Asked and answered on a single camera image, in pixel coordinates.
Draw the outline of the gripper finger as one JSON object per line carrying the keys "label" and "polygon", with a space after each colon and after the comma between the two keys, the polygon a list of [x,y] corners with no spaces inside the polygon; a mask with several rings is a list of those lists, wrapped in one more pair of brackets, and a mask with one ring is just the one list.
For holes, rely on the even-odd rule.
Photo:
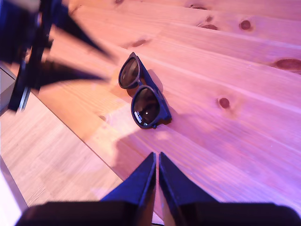
{"label": "gripper finger", "polygon": [[58,14],[53,18],[53,24],[74,38],[86,43],[87,45],[98,50],[106,57],[111,57],[112,54],[109,53],[104,48],[97,45],[82,29],[81,27],[67,14]]}
{"label": "gripper finger", "polygon": [[122,226],[150,226],[156,193],[156,154],[150,153],[133,173],[101,202],[111,204]]}
{"label": "gripper finger", "polygon": [[192,182],[163,152],[159,154],[159,185],[177,226],[195,221],[196,203],[218,203]]}
{"label": "gripper finger", "polygon": [[40,90],[42,86],[71,80],[108,81],[108,78],[54,61],[40,62],[30,69],[30,88],[35,90]]}

